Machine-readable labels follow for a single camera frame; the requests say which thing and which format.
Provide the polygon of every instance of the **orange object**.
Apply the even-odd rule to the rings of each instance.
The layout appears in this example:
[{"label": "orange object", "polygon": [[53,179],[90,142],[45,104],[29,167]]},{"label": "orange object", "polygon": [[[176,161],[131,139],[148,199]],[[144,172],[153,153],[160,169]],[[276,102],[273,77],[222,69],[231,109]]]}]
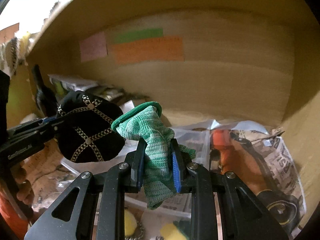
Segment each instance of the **orange object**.
[{"label": "orange object", "polygon": [[16,236],[23,240],[25,234],[28,230],[28,221],[22,220],[13,207],[11,206],[10,202],[6,200],[0,194],[0,213],[8,226],[12,229],[12,231],[16,234]]},{"label": "orange object", "polygon": [[182,38],[166,36],[132,41],[111,46],[118,64],[149,60],[184,61]]},{"label": "orange object", "polygon": [[19,30],[19,23],[11,25],[3,30],[0,30],[0,44],[6,43],[7,41],[14,38],[14,33]]},{"label": "orange object", "polygon": [[220,151],[221,173],[233,171],[255,195],[267,190],[265,179],[254,157],[229,134],[229,130],[214,130],[212,133],[213,146]]}]

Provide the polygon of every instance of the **finger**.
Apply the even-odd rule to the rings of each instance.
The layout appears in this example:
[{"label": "finger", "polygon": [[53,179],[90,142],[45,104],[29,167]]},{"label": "finger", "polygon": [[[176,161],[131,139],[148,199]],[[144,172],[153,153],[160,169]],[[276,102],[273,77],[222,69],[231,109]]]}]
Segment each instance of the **finger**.
[{"label": "finger", "polygon": [[17,169],[12,170],[12,176],[18,184],[22,184],[26,180],[27,172],[24,168],[18,167]]},{"label": "finger", "polygon": [[23,201],[31,192],[31,184],[30,181],[26,180],[24,183],[21,184],[19,192],[17,193],[17,199]]},{"label": "finger", "polygon": [[31,190],[30,194],[23,200],[23,203],[26,205],[31,205],[33,203],[33,199],[35,198],[35,193]]}]

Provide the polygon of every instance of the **yellow sponge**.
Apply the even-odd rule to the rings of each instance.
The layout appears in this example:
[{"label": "yellow sponge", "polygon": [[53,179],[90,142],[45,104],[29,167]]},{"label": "yellow sponge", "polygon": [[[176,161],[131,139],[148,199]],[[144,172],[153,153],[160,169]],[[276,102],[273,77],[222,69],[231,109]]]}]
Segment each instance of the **yellow sponge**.
[{"label": "yellow sponge", "polygon": [[134,215],[127,209],[124,210],[124,236],[132,236],[137,228],[137,221]]},{"label": "yellow sponge", "polygon": [[180,233],[174,224],[166,224],[160,229],[160,234],[164,240],[187,240],[186,237]]}]

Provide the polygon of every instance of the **knitted cloth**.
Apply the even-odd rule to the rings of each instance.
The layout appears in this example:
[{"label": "knitted cloth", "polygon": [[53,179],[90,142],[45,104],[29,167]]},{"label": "knitted cloth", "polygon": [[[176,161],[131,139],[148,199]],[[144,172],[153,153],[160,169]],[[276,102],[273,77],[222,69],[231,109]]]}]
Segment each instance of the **knitted cloth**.
[{"label": "knitted cloth", "polygon": [[[111,128],[121,136],[138,141],[142,137],[147,142],[145,150],[144,192],[148,208],[156,209],[162,201],[173,196],[170,141],[174,131],[164,126],[160,120],[161,106],[157,102],[143,103],[116,119]],[[181,151],[195,158],[196,151],[179,145]]]}]

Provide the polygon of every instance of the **black embroidered hat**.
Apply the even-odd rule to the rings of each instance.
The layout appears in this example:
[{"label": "black embroidered hat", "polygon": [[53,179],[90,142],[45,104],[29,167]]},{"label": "black embroidered hat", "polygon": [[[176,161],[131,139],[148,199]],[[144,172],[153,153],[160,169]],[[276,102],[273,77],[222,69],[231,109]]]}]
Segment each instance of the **black embroidered hat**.
[{"label": "black embroidered hat", "polygon": [[72,91],[62,100],[57,117],[73,115],[77,126],[58,134],[61,153],[75,163],[102,162],[116,157],[124,138],[111,129],[113,120],[123,114],[109,101],[82,91]]}]

